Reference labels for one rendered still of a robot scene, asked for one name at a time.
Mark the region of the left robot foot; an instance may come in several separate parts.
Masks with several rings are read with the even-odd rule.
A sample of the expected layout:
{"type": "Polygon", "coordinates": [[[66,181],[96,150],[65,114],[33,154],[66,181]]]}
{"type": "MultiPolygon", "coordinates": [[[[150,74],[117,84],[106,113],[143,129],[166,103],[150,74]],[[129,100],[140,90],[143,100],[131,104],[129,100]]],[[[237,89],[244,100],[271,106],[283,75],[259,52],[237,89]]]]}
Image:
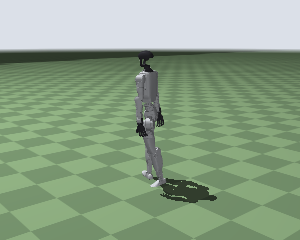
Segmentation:
{"type": "MultiPolygon", "coordinates": [[[[162,180],[162,179],[161,179],[162,180]]],[[[157,180],[154,184],[152,184],[150,187],[152,188],[156,188],[156,187],[159,187],[163,184],[166,184],[167,183],[167,180],[165,178],[163,178],[163,181],[160,181],[160,180],[157,180]]]]}

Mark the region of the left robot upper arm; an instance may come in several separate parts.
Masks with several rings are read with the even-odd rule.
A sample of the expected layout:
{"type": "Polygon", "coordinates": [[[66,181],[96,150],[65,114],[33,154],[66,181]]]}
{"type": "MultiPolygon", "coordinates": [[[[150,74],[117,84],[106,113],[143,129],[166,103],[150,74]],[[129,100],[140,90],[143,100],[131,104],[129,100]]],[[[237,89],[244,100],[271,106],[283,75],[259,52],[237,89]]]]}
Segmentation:
{"type": "MultiPolygon", "coordinates": [[[[136,91],[138,93],[137,97],[141,98],[141,101],[144,101],[144,84],[146,82],[146,75],[145,74],[140,74],[138,76],[136,76],[135,78],[135,82],[136,82],[136,91]]],[[[135,101],[135,99],[134,99],[135,101]]]]}

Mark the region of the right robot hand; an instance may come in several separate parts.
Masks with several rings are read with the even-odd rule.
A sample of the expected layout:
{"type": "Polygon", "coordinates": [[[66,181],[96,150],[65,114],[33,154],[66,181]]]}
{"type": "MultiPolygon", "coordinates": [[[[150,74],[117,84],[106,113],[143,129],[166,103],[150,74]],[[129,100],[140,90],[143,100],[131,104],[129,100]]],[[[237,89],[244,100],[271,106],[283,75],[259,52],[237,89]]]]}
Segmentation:
{"type": "MultiPolygon", "coordinates": [[[[156,127],[158,127],[158,125],[159,125],[159,127],[160,126],[162,127],[165,124],[163,115],[161,113],[162,113],[162,110],[161,110],[161,108],[159,108],[157,126],[156,127]]],[[[155,121],[155,123],[156,123],[156,121],[155,121]]]]}

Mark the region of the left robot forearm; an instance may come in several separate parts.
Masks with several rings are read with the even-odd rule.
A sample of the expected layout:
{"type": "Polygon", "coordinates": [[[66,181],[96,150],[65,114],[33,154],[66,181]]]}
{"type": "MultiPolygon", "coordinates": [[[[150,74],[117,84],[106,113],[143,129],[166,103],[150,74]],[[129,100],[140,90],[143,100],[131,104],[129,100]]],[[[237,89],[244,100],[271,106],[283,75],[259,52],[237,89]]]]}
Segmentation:
{"type": "Polygon", "coordinates": [[[143,118],[143,103],[142,99],[140,97],[135,98],[135,104],[136,104],[136,121],[138,124],[142,123],[142,118],[143,118]]]}

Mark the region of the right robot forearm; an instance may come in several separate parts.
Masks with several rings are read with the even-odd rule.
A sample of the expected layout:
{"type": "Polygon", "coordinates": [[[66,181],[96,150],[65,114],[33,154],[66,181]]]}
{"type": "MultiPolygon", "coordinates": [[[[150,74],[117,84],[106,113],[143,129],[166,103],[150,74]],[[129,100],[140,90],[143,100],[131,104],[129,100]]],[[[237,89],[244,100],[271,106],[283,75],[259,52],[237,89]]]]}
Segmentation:
{"type": "Polygon", "coordinates": [[[159,95],[159,93],[158,93],[157,96],[156,96],[156,101],[153,102],[153,103],[154,103],[154,107],[157,109],[157,112],[158,112],[158,113],[160,112],[160,109],[159,109],[159,108],[161,108],[161,107],[160,107],[160,101],[159,101],[159,98],[160,98],[160,95],[159,95]]]}

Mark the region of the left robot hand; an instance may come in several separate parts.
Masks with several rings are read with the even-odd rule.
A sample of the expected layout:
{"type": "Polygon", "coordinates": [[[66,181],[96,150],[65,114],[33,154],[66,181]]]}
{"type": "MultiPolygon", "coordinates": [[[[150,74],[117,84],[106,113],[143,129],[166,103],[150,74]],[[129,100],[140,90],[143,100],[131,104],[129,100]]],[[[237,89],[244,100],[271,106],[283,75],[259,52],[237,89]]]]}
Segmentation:
{"type": "Polygon", "coordinates": [[[146,129],[143,126],[143,124],[144,124],[143,118],[141,119],[141,122],[142,123],[137,123],[138,126],[137,126],[136,133],[138,134],[138,132],[139,132],[139,136],[144,138],[144,137],[148,136],[148,134],[146,133],[146,129]]]}

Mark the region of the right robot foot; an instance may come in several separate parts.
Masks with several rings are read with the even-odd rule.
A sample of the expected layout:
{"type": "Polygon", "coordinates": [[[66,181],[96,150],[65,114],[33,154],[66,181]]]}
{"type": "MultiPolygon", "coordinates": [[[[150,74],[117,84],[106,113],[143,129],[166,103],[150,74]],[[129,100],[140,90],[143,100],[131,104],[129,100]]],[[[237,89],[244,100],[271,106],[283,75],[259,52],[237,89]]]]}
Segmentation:
{"type": "Polygon", "coordinates": [[[153,180],[154,179],[154,176],[150,172],[149,172],[149,175],[148,175],[146,170],[144,170],[142,172],[142,174],[143,174],[144,177],[146,177],[149,180],[153,180]]]}

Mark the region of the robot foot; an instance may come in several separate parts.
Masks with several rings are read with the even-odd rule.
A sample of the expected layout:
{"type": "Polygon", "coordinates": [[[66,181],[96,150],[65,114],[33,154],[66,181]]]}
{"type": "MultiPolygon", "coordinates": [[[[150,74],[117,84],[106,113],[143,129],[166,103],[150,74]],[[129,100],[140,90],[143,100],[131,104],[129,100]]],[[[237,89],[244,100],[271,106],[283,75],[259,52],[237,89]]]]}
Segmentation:
{"type": "Polygon", "coordinates": [[[146,177],[149,180],[153,180],[154,179],[154,176],[150,172],[149,172],[149,175],[148,175],[146,170],[144,170],[142,172],[142,174],[143,174],[144,177],[146,177]]]}
{"type": "MultiPolygon", "coordinates": [[[[161,179],[162,180],[162,179],[161,179]]],[[[163,178],[163,181],[160,181],[160,180],[157,180],[154,184],[152,184],[150,187],[152,188],[156,188],[156,187],[159,187],[163,184],[166,184],[167,183],[167,180],[165,178],[163,178]]]]}

